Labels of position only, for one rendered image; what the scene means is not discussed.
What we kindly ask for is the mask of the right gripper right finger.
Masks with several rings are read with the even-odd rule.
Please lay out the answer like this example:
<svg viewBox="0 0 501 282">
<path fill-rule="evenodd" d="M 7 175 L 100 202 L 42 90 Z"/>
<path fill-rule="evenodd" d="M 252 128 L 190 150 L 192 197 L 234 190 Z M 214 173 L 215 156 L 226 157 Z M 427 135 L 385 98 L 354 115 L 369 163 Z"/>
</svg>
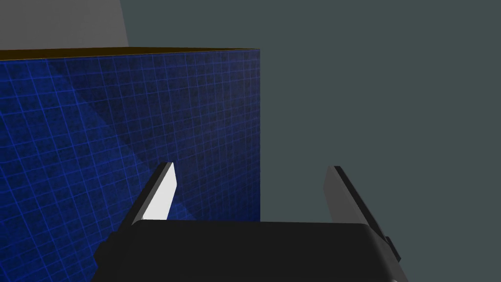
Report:
<svg viewBox="0 0 501 282">
<path fill-rule="evenodd" d="M 365 224 L 383 240 L 387 239 L 341 166 L 327 168 L 324 195 L 334 223 Z"/>
</svg>

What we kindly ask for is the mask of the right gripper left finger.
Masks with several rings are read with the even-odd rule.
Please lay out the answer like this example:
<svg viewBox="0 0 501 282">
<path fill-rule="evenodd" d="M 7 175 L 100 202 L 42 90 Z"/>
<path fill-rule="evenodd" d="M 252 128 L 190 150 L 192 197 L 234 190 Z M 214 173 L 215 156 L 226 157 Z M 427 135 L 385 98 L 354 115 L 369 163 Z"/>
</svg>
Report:
<svg viewBox="0 0 501 282">
<path fill-rule="evenodd" d="M 156 167 L 124 218 L 125 226 L 140 220 L 166 220 L 176 192 L 177 179 L 172 162 Z"/>
</svg>

